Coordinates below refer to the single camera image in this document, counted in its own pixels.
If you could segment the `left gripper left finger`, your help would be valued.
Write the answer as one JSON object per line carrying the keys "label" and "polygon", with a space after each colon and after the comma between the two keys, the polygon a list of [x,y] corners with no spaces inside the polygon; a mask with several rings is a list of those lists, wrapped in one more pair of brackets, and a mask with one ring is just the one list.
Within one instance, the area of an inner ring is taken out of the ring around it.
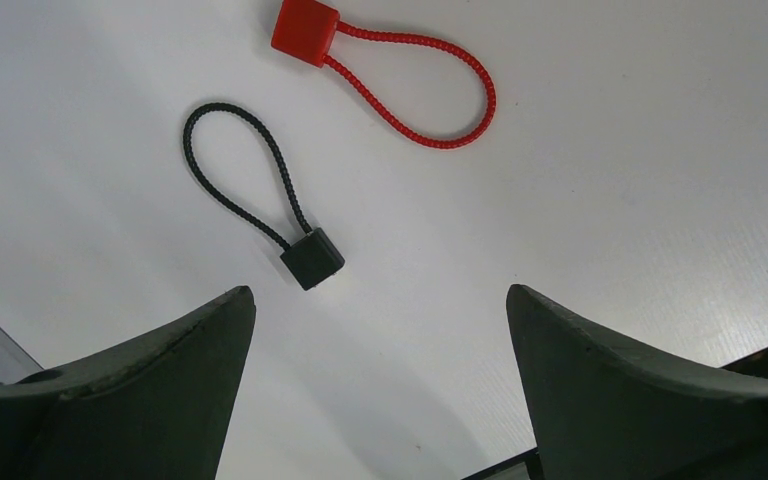
{"label": "left gripper left finger", "polygon": [[0,383],[0,479],[212,479],[253,338],[233,288],[164,326]]}

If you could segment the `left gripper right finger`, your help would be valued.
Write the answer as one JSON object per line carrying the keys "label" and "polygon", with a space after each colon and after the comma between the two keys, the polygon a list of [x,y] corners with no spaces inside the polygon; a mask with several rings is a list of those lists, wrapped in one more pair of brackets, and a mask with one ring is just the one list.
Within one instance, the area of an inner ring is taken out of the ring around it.
{"label": "left gripper right finger", "polygon": [[768,379],[691,361],[510,287],[544,479],[768,479]]}

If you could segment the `red cable lock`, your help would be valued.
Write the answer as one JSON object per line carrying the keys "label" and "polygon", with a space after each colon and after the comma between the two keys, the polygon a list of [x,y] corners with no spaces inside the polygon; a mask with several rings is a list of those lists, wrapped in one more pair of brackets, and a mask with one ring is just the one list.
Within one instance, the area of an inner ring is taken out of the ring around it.
{"label": "red cable lock", "polygon": [[[363,28],[343,18],[327,1],[281,1],[270,35],[270,47],[311,68],[330,72],[398,135],[425,148],[455,150],[478,140],[490,128],[498,93],[490,71],[462,46],[434,36]],[[482,99],[468,123],[444,133],[421,127],[406,115],[428,102],[415,95],[415,105],[397,105],[398,90],[420,80],[446,80],[439,59],[447,56],[469,72]]]}

